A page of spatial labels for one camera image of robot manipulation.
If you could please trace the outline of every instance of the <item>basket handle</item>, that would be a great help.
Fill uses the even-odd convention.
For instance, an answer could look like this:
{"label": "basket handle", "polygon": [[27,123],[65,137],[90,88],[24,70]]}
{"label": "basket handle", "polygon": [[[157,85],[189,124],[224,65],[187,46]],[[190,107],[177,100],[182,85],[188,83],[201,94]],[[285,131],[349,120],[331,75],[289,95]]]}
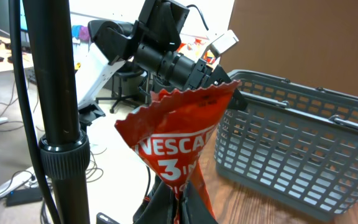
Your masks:
{"label": "basket handle", "polygon": [[337,124],[341,124],[341,125],[343,125],[343,126],[347,126],[347,127],[349,127],[349,128],[354,128],[354,129],[357,129],[357,130],[358,130],[358,124],[357,124],[357,123],[352,122],[352,121],[348,121],[348,120],[343,120],[343,119],[341,119],[341,117],[338,116],[338,115],[331,116],[331,117],[329,118],[329,120],[330,120],[330,121],[333,121],[333,122],[335,122],[335,123],[337,123]]}
{"label": "basket handle", "polygon": [[323,88],[323,87],[317,87],[316,90],[323,91],[323,92],[325,92],[327,94],[332,94],[332,95],[335,95],[335,96],[345,97],[345,98],[350,99],[350,100],[358,101],[358,96],[352,96],[352,95],[349,95],[349,94],[346,94],[346,93],[341,93],[341,92],[330,90],[330,89]]}
{"label": "basket handle", "polygon": [[290,108],[290,103],[288,101],[278,101],[278,100],[273,100],[273,99],[270,99],[270,98],[267,98],[267,97],[264,97],[264,96],[258,96],[258,95],[254,95],[254,94],[251,94],[251,93],[246,93],[244,91],[240,91],[241,92],[241,95],[246,97],[246,98],[251,98],[253,100],[258,100],[258,101],[262,101],[264,103],[268,103],[268,104],[271,104],[271,105],[275,105],[275,106],[281,106],[283,108]]}

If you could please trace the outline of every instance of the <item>office chair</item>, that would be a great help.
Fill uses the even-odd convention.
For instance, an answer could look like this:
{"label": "office chair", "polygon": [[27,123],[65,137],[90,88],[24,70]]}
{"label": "office chair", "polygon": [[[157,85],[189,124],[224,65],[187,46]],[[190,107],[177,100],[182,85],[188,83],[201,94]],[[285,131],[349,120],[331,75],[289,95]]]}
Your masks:
{"label": "office chair", "polygon": [[[96,103],[99,104],[99,100],[116,100],[113,106],[110,109],[110,113],[114,113],[115,107],[118,105],[119,102],[124,101],[130,105],[138,107],[137,103],[131,102],[127,99],[137,99],[137,95],[129,95],[123,96],[122,95],[122,82],[126,82],[130,78],[135,78],[142,75],[144,72],[143,69],[135,65],[133,62],[126,62],[122,68],[120,68],[113,76],[112,76],[112,87],[111,87],[111,97],[96,97]],[[118,93],[114,92],[114,79],[118,77]]]}

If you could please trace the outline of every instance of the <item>chip bag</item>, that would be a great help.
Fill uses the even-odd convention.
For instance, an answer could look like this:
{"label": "chip bag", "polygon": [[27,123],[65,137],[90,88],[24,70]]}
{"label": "chip bag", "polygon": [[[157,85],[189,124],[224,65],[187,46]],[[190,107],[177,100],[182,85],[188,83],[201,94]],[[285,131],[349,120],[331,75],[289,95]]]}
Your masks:
{"label": "chip bag", "polygon": [[212,216],[198,158],[237,85],[231,82],[206,89],[152,93],[150,106],[115,124],[127,145],[172,189],[177,200],[192,177]]}

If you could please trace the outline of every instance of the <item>gray plastic basket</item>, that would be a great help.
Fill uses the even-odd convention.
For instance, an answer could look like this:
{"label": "gray plastic basket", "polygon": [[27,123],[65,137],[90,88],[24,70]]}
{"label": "gray plastic basket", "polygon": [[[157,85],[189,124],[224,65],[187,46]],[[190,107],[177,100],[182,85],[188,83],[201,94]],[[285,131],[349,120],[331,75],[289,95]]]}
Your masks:
{"label": "gray plastic basket", "polygon": [[219,174],[329,221],[358,201],[358,98],[235,70],[247,111],[219,124]]}

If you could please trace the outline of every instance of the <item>wooden table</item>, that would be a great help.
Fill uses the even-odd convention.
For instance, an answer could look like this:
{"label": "wooden table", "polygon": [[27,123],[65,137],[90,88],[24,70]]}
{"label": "wooden table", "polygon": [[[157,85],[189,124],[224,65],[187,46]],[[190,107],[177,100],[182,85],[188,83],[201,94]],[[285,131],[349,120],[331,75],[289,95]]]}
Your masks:
{"label": "wooden table", "polygon": [[[11,40],[5,37],[0,37],[4,43],[10,43]],[[11,56],[11,50],[5,49],[5,45],[0,45],[0,57],[4,58],[3,62],[0,62],[0,72],[13,71],[13,65],[7,61],[7,58]],[[29,68],[33,66],[31,54],[23,53],[23,66]]]}
{"label": "wooden table", "polygon": [[[200,165],[218,223],[324,223],[219,176],[215,171],[215,139],[216,131],[204,148]],[[330,223],[358,224],[358,203]]]}

